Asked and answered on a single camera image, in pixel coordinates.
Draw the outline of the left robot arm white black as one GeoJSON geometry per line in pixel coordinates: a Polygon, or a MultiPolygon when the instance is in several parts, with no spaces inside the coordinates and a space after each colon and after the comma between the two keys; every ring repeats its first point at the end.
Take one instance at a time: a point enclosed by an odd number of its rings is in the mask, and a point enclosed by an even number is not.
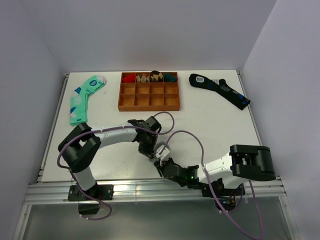
{"type": "Polygon", "coordinates": [[[87,123],[81,123],[59,144],[58,151],[80,186],[79,194],[91,200],[101,194],[90,169],[97,151],[110,145],[137,142],[138,152],[153,159],[161,129],[161,124],[153,116],[147,120],[131,119],[124,126],[102,132],[94,132],[87,123]]]}

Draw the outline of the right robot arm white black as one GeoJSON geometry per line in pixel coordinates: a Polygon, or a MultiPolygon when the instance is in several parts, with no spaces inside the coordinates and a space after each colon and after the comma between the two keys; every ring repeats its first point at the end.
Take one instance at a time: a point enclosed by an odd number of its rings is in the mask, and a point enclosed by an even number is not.
{"type": "Polygon", "coordinates": [[[241,194],[240,185],[248,180],[268,182],[276,179],[271,150],[267,146],[232,145],[223,157],[204,165],[208,176],[199,165],[182,167],[161,145],[153,163],[159,175],[180,187],[201,190],[203,197],[212,198],[211,186],[218,198],[241,194]]]}

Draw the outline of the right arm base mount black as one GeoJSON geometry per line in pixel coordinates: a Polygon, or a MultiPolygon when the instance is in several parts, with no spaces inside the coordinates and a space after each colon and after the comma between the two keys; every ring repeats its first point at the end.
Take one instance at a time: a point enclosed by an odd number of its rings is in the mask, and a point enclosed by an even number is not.
{"type": "Polygon", "coordinates": [[[222,179],[211,183],[217,199],[227,212],[232,212],[240,204],[244,194],[245,187],[242,183],[236,189],[228,189],[224,187],[222,179]]]}

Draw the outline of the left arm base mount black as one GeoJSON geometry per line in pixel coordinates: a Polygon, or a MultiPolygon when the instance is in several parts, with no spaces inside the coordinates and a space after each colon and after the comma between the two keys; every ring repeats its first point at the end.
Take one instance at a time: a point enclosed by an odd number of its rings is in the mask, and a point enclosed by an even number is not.
{"type": "Polygon", "coordinates": [[[112,207],[105,201],[113,199],[114,186],[112,184],[99,185],[96,183],[92,188],[84,191],[80,190],[78,184],[71,185],[67,197],[68,202],[84,202],[95,201],[95,204],[79,203],[78,213],[81,218],[91,221],[98,221],[108,218],[112,213],[112,207]],[[109,209],[109,213],[101,217],[93,217],[96,215],[102,206],[109,209]]]}

